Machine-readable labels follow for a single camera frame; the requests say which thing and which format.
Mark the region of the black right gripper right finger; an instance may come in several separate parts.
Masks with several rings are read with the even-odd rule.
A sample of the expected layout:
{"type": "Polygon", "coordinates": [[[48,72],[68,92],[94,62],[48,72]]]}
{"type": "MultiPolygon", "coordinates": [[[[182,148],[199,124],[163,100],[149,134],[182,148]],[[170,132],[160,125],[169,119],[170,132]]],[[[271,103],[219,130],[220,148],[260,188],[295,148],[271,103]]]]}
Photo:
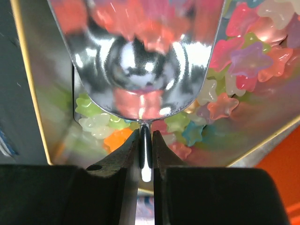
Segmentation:
{"type": "Polygon", "coordinates": [[[256,168],[187,166],[153,133],[157,225],[287,225],[270,175],[256,168]]]}

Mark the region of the orange tin lollipop candies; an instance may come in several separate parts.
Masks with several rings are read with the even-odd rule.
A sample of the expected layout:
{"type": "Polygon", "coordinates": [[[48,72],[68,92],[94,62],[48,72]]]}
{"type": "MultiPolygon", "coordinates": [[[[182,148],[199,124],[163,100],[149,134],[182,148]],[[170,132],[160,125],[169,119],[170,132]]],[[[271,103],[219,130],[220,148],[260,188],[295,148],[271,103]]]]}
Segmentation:
{"type": "Polygon", "coordinates": [[[292,225],[300,223],[300,128],[292,131],[256,166],[274,180],[292,225]]]}

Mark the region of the silver metal scoop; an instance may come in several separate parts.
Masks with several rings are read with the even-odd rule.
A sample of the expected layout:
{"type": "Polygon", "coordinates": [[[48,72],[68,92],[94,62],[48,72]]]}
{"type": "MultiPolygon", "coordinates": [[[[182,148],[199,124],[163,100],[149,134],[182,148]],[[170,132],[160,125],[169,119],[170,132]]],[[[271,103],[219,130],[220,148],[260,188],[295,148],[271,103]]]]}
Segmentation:
{"type": "Polygon", "coordinates": [[[223,0],[51,0],[74,69],[102,110],[140,125],[142,180],[152,180],[153,121],[199,95],[223,0]]]}

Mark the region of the gold tin colourful jelly candies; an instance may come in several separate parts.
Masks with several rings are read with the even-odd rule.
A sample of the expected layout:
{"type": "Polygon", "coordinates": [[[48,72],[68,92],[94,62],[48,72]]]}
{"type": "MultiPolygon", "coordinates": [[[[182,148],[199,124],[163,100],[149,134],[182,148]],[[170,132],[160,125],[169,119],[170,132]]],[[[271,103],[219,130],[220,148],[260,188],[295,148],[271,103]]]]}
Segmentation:
{"type": "MultiPolygon", "coordinates": [[[[190,165],[229,166],[258,152],[300,119],[300,22],[294,17],[278,30],[272,19],[259,17],[244,1],[226,3],[215,56],[207,78],[216,94],[239,101],[230,116],[210,119],[207,102],[181,118],[203,126],[202,139],[190,145],[174,121],[154,123],[171,150],[190,165]]],[[[51,165],[87,167],[117,148],[110,138],[98,141],[77,120],[97,108],[71,74],[55,16],[46,0],[14,0],[12,10],[21,39],[43,153],[51,165]]]]}

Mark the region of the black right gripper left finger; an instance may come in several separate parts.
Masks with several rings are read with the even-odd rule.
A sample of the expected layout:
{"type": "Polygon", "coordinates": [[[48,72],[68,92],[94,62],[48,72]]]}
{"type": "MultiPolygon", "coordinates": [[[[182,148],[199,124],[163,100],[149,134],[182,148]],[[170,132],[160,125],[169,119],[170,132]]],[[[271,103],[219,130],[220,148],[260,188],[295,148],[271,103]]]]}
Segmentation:
{"type": "Polygon", "coordinates": [[[133,225],[139,181],[134,131],[99,162],[70,165],[2,165],[3,225],[133,225]]]}

